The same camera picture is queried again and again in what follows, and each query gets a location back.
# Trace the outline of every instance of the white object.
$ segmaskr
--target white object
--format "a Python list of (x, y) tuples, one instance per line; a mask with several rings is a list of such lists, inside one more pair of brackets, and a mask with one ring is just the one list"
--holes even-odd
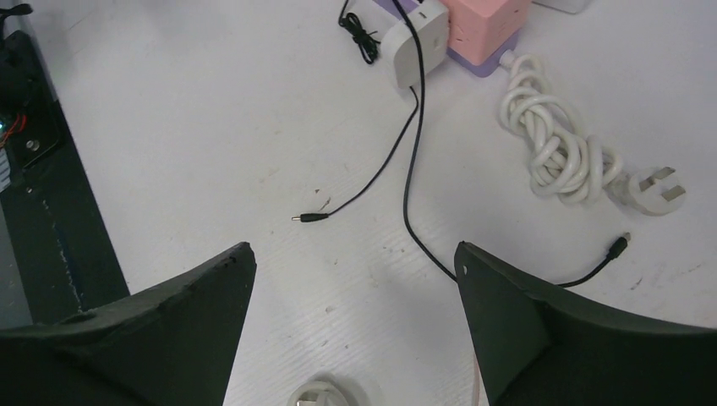
[(302, 385), (289, 398), (287, 406), (349, 406), (343, 393), (331, 383), (313, 381)]
[[(550, 95), (543, 65), (533, 55), (501, 57), (511, 72), (508, 93), (501, 102), (500, 120), (515, 135), (530, 138), (530, 187), (538, 196), (559, 195), (563, 203), (594, 201), (622, 170), (622, 158), (592, 135), (585, 138), (582, 120), (564, 99)], [(561, 112), (570, 128), (554, 116)]]
[[(428, 74), (446, 58), (448, 49), (448, 8), (438, 0), (426, 0), (408, 14), (419, 34)], [(381, 59), (388, 68), (391, 82), (399, 89), (407, 89), (420, 80), (419, 55), (411, 31), (403, 21), (391, 27), (381, 40)]]
[(577, 14), (583, 11), (590, 1), (591, 0), (534, 0), (534, 3), (565, 11), (566, 13)]
[[(623, 161), (617, 152), (595, 135), (586, 139), (575, 107), (550, 94), (539, 58), (516, 58), (507, 51), (501, 66), (510, 70), (511, 80), (501, 102), (500, 121), (513, 134), (532, 141), (530, 188), (536, 195), (558, 195), (566, 204), (592, 202), (620, 176), (620, 184), (610, 190), (627, 206), (650, 216), (664, 216), (681, 206), (686, 191), (673, 176), (674, 169), (647, 169), (628, 177), (621, 174)], [(568, 128), (556, 120), (556, 113), (567, 120)]]
[(687, 192), (671, 167), (652, 167), (632, 176), (623, 173), (610, 190), (626, 206), (648, 216), (664, 216), (679, 209)]

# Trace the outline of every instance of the purple power strip base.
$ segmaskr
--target purple power strip base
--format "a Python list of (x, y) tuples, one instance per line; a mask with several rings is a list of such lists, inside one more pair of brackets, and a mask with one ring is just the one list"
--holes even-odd
[[(398, 13), (398, 10), (392, 0), (374, 0), (374, 2), (380, 5), (385, 11), (391, 13), (397, 19), (401, 18), (401, 15)], [(398, 0), (398, 2), (401, 6), (403, 6), (403, 9), (406, 10), (406, 13), (410, 13), (418, 7), (418, 4), (414, 3), (413, 0)], [(461, 66), (468, 69), (479, 78), (486, 78), (495, 72), (499, 66), (501, 66), (501, 56), (503, 53), (505, 53), (505, 51), (515, 49), (517, 45), (518, 32), (519, 31), (516, 31), (512, 36), (508, 37), (508, 39), (503, 42), (503, 45), (501, 45), (500, 48), (493, 52), (493, 54), (480, 65), (473, 65), (466, 58), (459, 55), (458, 52), (453, 51), (450, 47), (448, 48), (448, 56), (456, 60), (461, 64)]]

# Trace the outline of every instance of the black cable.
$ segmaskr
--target black cable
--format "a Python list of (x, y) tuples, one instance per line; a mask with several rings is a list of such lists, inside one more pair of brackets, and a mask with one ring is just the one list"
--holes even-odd
[(581, 277), (577, 281), (572, 281), (568, 283), (560, 283), (558, 286), (561, 288), (572, 288), (577, 285), (581, 285), (583, 283), (586, 283), (590, 279), (592, 279), (595, 275), (597, 275), (600, 271), (603, 270), (607, 266), (607, 264), (611, 263), (612, 260), (620, 256), (622, 254), (622, 251), (627, 248), (627, 243), (630, 242), (630, 233), (623, 234), (620, 238), (618, 238), (610, 247), (610, 249), (607, 251), (607, 255), (605, 256), (605, 259), (600, 262), (600, 265), (596, 266), (595, 269), (593, 269), (588, 275), (585, 275), (584, 277)]
[[(408, 125), (413, 121), (413, 116), (416, 115), (416, 110), (419, 110), (419, 126), (416, 128), (416, 140), (413, 144), (413, 154), (411, 155), (411, 163), (408, 167), (408, 176), (406, 177), (406, 186), (403, 190), (403, 223), (406, 225), (406, 229), (408, 230), (408, 234), (411, 235), (411, 238), (416, 243), (416, 245), (430, 258), (433, 263), (438, 266), (443, 273), (445, 273), (453, 282), (457, 282), (456, 276), (451, 273), (451, 271), (448, 270), (443, 264), (441, 264), (440, 261), (430, 252), (430, 250), (425, 246), (425, 244), (419, 239), (418, 235), (413, 230), (413, 227), (411, 227), (411, 222), (408, 220), (408, 196), (410, 195), (410, 189), (411, 189), (411, 179), (413, 177), (413, 168), (416, 164), (416, 156), (418, 155), (419, 151), (419, 143), (421, 140), (421, 131), (423, 130), (423, 124), (424, 124), (424, 104), (425, 104), (425, 67), (424, 67), (424, 55), (421, 50), (421, 43), (419, 39), (419, 34), (416, 32), (415, 27), (413, 27), (413, 23), (411, 23), (411, 20), (408, 18), (406, 14), (406, 10), (403, 9), (401, 4), (397, 0), (392, 0), (396, 8), (398, 9), (398, 13), (401, 15), (403, 20), (406, 23), (406, 26), (408, 27), (408, 30), (411, 31), (411, 36), (413, 37), (413, 42), (416, 44), (416, 49), (418, 50), (419, 55), (419, 73), (420, 73), (420, 86), (421, 86), (421, 97), (420, 101), (418, 97), (416, 96), (416, 91), (411, 87), (411, 92), (413, 93), (413, 97), (416, 98), (416, 108), (414, 108), (411, 115), (408, 117), (408, 121), (406, 122), (406, 125), (403, 126), (403, 130), (398, 135), (398, 139), (396, 140), (396, 143), (393, 145), (393, 148), (391, 149), (391, 153), (388, 154), (387, 159), (384, 161), (383, 165), (381, 165), (379, 171), (374, 175), (374, 177), (369, 181), (366, 186), (361, 189), (360, 192), (358, 192), (353, 198), (348, 200), (343, 205), (339, 206), (336, 210), (329, 212), (329, 213), (304, 213), (301, 216), (293, 217), (292, 220), (294, 221), (300, 221), (300, 222), (318, 222), (320, 220), (325, 220), (328, 217), (336, 214), (338, 211), (343, 209), (344, 207), (348, 206), (349, 204), (353, 203), (356, 199), (358, 199), (361, 195), (363, 195), (366, 190), (369, 189), (369, 187), (376, 181), (376, 179), (381, 175), (383, 170), (388, 165), (388, 162), (393, 157), (393, 153), (396, 152), (396, 148), (401, 143), (401, 140), (403, 139), (403, 135), (406, 133), (406, 130), (408, 129)], [(346, 7), (348, 4), (348, 0), (343, 4), (343, 8), (341, 10), (341, 15), (339, 16), (339, 25), (342, 25), (342, 16), (343, 13), (346, 11)]]
[(348, 13), (344, 16), (347, 6), (348, 0), (344, 2), (343, 7), (341, 8), (341, 13), (338, 15), (338, 25), (351, 34), (353, 42), (358, 45), (358, 49), (361, 51), (361, 56), (364, 57), (364, 61), (371, 65), (379, 58), (380, 42), (375, 40), (372, 36), (376, 33), (376, 31), (366, 32), (364, 27), (361, 25), (361, 20), (358, 15), (354, 13)]
[(411, 191), (411, 179), (413, 177), (413, 168), (416, 165), (416, 156), (419, 153), (419, 143), (421, 141), (421, 131), (424, 127), (424, 110), (425, 110), (425, 66), (424, 66), (424, 53), (421, 49), (421, 40), (419, 39), (419, 33), (416, 32), (415, 27), (413, 27), (413, 23), (408, 18), (408, 15), (406, 14), (406, 10), (403, 9), (401, 4), (398, 2), (398, 0), (392, 0), (393, 4), (396, 6), (396, 9), (398, 9), (398, 13), (401, 15), (401, 18), (403, 18), (403, 21), (406, 23), (406, 26), (408, 27), (408, 30), (411, 31), (411, 36), (413, 37), (413, 42), (416, 44), (416, 51), (419, 55), (419, 76), (420, 76), (420, 85), (421, 85), (421, 97), (420, 97), (420, 111), (419, 111), (419, 126), (416, 129), (416, 140), (413, 143), (413, 153), (411, 154), (411, 163), (408, 166), (408, 176), (406, 177), (406, 187), (403, 190), (403, 223), (406, 225), (406, 229), (408, 230), (408, 233), (411, 235), (411, 238), (416, 243), (416, 245), (430, 258), (433, 263), (439, 267), (445, 273), (453, 282), (458, 282), (456, 279), (456, 276), (451, 273), (451, 271), (448, 271), (448, 268), (441, 264), (440, 261), (438, 261), (438, 258), (436, 258), (430, 250), (424, 245), (423, 242), (419, 239), (419, 236), (416, 235), (413, 228), (411, 227), (411, 222), (408, 220), (408, 197), (410, 195)]
[(5, 20), (8, 17), (27, 15), (32, 13), (29, 4), (18, 4), (12, 8), (0, 8), (0, 49), (5, 48)]
[(330, 216), (333, 216), (334, 214), (338, 213), (341, 209), (344, 207), (350, 205), (353, 203), (356, 199), (361, 197), (366, 191), (371, 187), (371, 185), (374, 184), (376, 179), (379, 178), (379, 176), (383, 173), (384, 169), (388, 166), (388, 162), (391, 161), (391, 158), (393, 158), (393, 154), (396, 152), (396, 149), (398, 148), (398, 145), (401, 144), (401, 140), (403, 140), (403, 136), (406, 134), (406, 130), (408, 130), (408, 126), (411, 125), (411, 122), (413, 121), (413, 117), (416, 116), (416, 112), (419, 110), (419, 97), (416, 95), (416, 91), (411, 88), (411, 92), (413, 93), (413, 98), (416, 100), (416, 107), (413, 108), (413, 111), (411, 112), (411, 115), (408, 116), (408, 120), (406, 120), (406, 123), (403, 125), (403, 129), (401, 130), (401, 133), (398, 135), (398, 138), (396, 139), (396, 142), (393, 144), (393, 147), (391, 148), (391, 152), (388, 153), (388, 156), (386, 157), (386, 160), (383, 162), (383, 164), (380, 166), (378, 172), (374, 175), (373, 178), (364, 186), (361, 191), (359, 191), (354, 197), (347, 200), (346, 203), (340, 205), (336, 210), (331, 211), (329, 213), (304, 213), (301, 216), (293, 217), (292, 220), (294, 221), (300, 221), (300, 222), (318, 222), (320, 220), (327, 219)]

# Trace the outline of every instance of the screw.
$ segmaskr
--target screw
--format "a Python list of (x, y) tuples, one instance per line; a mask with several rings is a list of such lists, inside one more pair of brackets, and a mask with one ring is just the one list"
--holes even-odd
[(29, 140), (25, 143), (25, 148), (27, 148), (30, 151), (37, 151), (40, 149), (40, 141), (38, 140)]

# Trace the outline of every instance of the pink power strip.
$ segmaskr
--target pink power strip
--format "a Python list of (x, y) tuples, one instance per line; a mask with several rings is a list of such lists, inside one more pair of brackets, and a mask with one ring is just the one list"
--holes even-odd
[[(374, 0), (397, 18), (392, 0)], [(528, 19), (532, 0), (441, 0), (450, 13), (448, 56), (476, 76), (484, 78), (500, 65), (503, 52), (515, 49), (518, 31)], [(417, 0), (399, 0), (407, 13)]]

